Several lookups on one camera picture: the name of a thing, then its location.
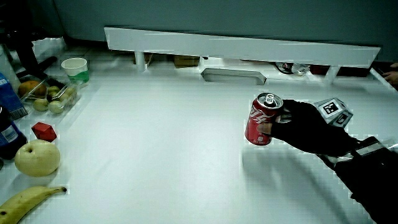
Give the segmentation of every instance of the gloved hand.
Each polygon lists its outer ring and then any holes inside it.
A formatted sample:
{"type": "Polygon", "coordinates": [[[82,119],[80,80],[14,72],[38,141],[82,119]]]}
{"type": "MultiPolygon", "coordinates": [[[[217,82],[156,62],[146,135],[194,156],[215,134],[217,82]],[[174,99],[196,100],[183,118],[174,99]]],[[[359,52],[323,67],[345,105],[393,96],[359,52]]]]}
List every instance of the gloved hand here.
{"type": "Polygon", "coordinates": [[[284,100],[279,122],[262,123],[257,130],[302,151],[335,157],[349,153],[359,144],[343,128],[327,124],[316,107],[295,100],[284,100]]]}

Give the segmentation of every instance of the coca-cola can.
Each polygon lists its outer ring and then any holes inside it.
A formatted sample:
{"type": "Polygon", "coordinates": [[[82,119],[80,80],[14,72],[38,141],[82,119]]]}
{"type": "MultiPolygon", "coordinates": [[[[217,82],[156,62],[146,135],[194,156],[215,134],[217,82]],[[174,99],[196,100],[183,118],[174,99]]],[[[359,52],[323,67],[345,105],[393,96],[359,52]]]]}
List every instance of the coca-cola can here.
{"type": "Polygon", "coordinates": [[[272,93],[261,93],[253,100],[244,132],[249,142],[257,146],[266,146],[271,142],[272,138],[258,132],[257,126],[261,123],[273,123],[280,120],[279,111],[283,103],[279,96],[272,93]]]}

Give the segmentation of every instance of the white cup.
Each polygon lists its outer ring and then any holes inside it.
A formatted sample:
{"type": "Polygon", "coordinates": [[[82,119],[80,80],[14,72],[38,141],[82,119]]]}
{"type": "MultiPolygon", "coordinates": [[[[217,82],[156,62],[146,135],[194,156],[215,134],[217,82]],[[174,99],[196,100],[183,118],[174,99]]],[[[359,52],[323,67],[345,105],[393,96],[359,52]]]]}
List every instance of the white cup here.
{"type": "Polygon", "coordinates": [[[84,58],[70,58],[61,63],[61,67],[74,84],[87,86],[89,81],[87,60],[84,58]]]}

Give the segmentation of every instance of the can tab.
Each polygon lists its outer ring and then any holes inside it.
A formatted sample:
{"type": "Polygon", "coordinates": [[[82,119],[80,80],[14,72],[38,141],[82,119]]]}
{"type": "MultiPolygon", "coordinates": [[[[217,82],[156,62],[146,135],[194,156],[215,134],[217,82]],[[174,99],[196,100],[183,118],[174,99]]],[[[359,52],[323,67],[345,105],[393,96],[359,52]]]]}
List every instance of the can tab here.
{"type": "Polygon", "coordinates": [[[273,94],[267,94],[267,95],[266,95],[266,100],[265,100],[265,102],[264,102],[264,105],[265,105],[265,106],[268,106],[268,107],[270,107],[270,108],[276,107],[276,102],[275,102],[275,99],[274,99],[274,95],[273,95],[273,94]]]}

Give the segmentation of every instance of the orange fruit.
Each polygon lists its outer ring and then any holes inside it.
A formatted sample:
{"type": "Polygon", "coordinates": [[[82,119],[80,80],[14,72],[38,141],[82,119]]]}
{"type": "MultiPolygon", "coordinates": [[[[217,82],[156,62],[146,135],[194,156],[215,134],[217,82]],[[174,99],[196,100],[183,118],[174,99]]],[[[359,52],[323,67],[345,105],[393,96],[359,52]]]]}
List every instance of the orange fruit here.
{"type": "MultiPolygon", "coordinates": [[[[19,88],[18,88],[19,97],[23,97],[26,93],[28,93],[31,90],[33,90],[38,84],[40,84],[38,81],[26,81],[24,83],[21,83],[19,85],[19,88]]],[[[45,87],[45,85],[41,84],[34,91],[34,95],[36,95],[36,96],[44,96],[46,91],[47,91],[47,87],[45,87]]]]}

